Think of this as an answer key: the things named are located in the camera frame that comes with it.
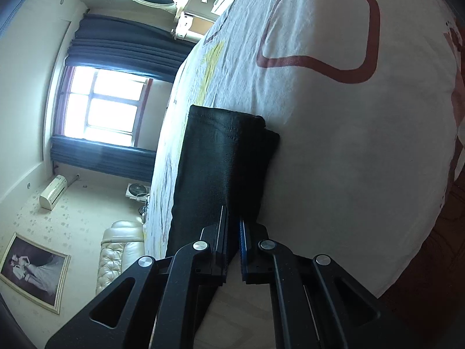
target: window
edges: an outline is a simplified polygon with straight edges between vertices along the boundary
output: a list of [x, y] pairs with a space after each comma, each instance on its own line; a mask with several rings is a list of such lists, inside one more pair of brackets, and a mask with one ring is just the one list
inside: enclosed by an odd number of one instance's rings
[[149, 81], [124, 72], [68, 68], [55, 133], [126, 147], [137, 145]]

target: yellow pattern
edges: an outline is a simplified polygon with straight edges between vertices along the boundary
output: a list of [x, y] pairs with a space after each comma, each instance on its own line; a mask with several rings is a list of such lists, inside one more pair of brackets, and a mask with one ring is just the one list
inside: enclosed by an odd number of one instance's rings
[[206, 63], [205, 75], [198, 89], [198, 95], [196, 100], [194, 101], [194, 105], [203, 106], [205, 102], [206, 92], [212, 82], [213, 74], [215, 73], [216, 65], [218, 64], [219, 56], [223, 51], [224, 45], [224, 41], [218, 42], [205, 53], [201, 61], [201, 65]]

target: bed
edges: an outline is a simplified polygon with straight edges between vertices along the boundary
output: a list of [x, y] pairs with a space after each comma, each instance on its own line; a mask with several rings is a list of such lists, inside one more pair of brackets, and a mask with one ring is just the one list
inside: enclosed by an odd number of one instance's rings
[[[444, 0], [236, 0], [176, 76], [148, 254], [166, 253], [189, 106], [242, 111], [281, 136], [258, 222], [295, 254], [326, 253], [382, 295], [463, 166], [462, 35]], [[245, 286], [235, 258], [196, 347], [274, 345], [268, 289]]]

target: folded black cloth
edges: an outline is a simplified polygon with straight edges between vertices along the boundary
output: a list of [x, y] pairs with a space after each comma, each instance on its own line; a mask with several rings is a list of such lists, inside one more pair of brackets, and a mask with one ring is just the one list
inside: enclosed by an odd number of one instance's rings
[[[257, 219], [268, 164], [280, 136], [262, 117], [192, 105], [174, 188], [173, 219], [166, 256], [198, 240], [202, 228], [216, 224], [222, 205], [230, 216]], [[230, 255], [236, 252], [237, 227]]]

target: window pane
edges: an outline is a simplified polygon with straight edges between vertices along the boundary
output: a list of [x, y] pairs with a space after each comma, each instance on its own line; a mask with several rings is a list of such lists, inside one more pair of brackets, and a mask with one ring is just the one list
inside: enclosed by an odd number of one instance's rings
[[92, 99], [88, 122], [90, 126], [111, 128], [113, 130], [133, 131], [137, 106], [120, 102]]
[[129, 73], [100, 70], [95, 82], [94, 92], [106, 96], [139, 101], [145, 77]]
[[70, 94], [66, 107], [65, 136], [82, 138], [84, 135], [85, 112], [87, 111], [88, 96]]
[[89, 94], [94, 79], [95, 69], [90, 67], [76, 67], [74, 69], [73, 81], [71, 82], [71, 92], [79, 94]]
[[114, 131], [101, 130], [94, 127], [88, 127], [85, 130], [84, 138], [97, 142], [124, 145], [126, 147], [131, 147], [133, 139], [132, 135], [115, 133]]

